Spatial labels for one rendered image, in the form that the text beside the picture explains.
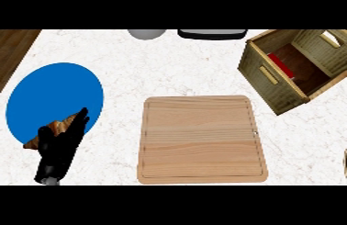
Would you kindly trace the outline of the grey round object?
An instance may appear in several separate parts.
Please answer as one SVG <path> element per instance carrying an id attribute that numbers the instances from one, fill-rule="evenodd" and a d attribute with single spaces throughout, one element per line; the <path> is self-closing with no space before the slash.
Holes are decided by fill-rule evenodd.
<path id="1" fill-rule="evenodd" d="M 136 39 L 149 40 L 158 38 L 164 34 L 164 29 L 130 29 L 128 33 Z"/>

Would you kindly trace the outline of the blue oval placemat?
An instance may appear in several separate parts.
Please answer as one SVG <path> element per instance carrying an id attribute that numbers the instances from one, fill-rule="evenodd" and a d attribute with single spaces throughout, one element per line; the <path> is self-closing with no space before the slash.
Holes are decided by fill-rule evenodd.
<path id="1" fill-rule="evenodd" d="M 20 143 L 38 134 L 38 128 L 62 121 L 81 108 L 88 110 L 91 129 L 103 107 L 103 88 L 94 73 L 81 65 L 59 62 L 37 69 L 17 83 L 9 96 L 9 131 Z"/>

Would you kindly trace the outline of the brown croissant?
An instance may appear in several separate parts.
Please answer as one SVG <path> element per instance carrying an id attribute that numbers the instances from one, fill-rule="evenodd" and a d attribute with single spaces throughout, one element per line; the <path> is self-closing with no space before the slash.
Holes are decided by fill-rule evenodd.
<path id="1" fill-rule="evenodd" d="M 38 131 L 37 137 L 28 141 L 23 145 L 25 149 L 37 150 L 43 143 L 48 143 L 60 133 L 72 133 L 81 135 L 84 132 L 85 126 L 75 121 L 76 114 L 72 114 L 63 120 L 54 120 L 50 122 L 45 127 L 48 130 Z"/>

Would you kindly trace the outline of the wicker basket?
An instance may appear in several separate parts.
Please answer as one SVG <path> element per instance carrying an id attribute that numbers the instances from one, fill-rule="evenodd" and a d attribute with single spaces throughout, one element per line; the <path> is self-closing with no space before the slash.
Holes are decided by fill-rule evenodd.
<path id="1" fill-rule="evenodd" d="M 294 72 L 289 79 L 267 54 Z M 347 29 L 270 29 L 249 38 L 239 72 L 276 115 L 313 100 L 347 78 Z"/>

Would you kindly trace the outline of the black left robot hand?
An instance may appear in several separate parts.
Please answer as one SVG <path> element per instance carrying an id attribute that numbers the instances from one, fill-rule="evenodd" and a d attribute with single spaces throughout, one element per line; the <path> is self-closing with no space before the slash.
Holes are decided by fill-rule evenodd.
<path id="1" fill-rule="evenodd" d="M 75 121 L 85 126 L 88 120 L 88 110 L 82 107 L 76 113 Z M 38 131 L 45 130 L 48 130 L 45 126 L 38 129 Z M 41 161 L 34 177 L 37 183 L 41 184 L 41 180 L 48 177 L 56 178 L 59 181 L 62 180 L 71 167 L 75 150 L 82 137 L 84 132 L 81 135 L 65 132 L 60 133 L 48 143 L 40 145 L 38 153 L 41 155 Z"/>

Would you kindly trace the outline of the brown wooden panel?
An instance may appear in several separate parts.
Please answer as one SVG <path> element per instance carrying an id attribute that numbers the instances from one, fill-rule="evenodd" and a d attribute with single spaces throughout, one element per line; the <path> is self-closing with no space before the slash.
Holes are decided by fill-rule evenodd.
<path id="1" fill-rule="evenodd" d="M 0 92 L 40 33 L 40 29 L 0 29 Z"/>

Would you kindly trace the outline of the red can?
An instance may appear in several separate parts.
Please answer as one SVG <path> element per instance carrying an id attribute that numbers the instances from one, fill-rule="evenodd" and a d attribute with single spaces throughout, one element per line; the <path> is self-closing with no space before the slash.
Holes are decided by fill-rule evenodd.
<path id="1" fill-rule="evenodd" d="M 273 63 L 282 70 L 282 72 L 286 74 L 288 78 L 294 78 L 294 72 L 289 70 L 289 67 L 283 64 L 283 62 L 279 60 L 277 56 L 273 53 L 267 54 L 268 58 L 271 59 Z"/>

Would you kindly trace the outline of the wooden cutting board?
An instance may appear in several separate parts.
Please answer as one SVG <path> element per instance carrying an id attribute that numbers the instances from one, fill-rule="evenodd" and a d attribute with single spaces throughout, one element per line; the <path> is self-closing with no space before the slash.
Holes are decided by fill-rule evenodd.
<path id="1" fill-rule="evenodd" d="M 246 96 L 144 100 L 137 167 L 141 183 L 263 182 L 267 176 Z"/>

